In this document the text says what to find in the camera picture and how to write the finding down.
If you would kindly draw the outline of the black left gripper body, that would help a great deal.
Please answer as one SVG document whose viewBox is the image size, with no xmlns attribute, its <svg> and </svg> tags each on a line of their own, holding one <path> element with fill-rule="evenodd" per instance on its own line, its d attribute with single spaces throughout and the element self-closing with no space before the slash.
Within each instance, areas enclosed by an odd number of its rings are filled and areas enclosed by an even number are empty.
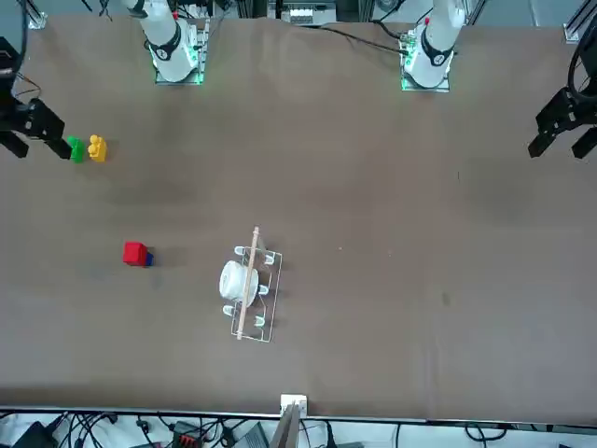
<svg viewBox="0 0 597 448">
<path fill-rule="evenodd" d="M 573 124 L 595 124 L 596 103 L 579 100 L 568 87 L 564 88 L 567 101 L 566 116 Z"/>
</svg>

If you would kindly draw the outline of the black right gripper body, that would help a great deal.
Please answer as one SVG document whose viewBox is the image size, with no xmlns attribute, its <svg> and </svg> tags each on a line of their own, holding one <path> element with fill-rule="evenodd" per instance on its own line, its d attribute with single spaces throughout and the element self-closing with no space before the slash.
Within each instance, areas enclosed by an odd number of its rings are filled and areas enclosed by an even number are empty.
<svg viewBox="0 0 597 448">
<path fill-rule="evenodd" d="M 22 133 L 33 135 L 31 121 L 31 101 L 22 102 L 13 95 L 14 77 L 1 78 L 1 134 Z"/>
</svg>

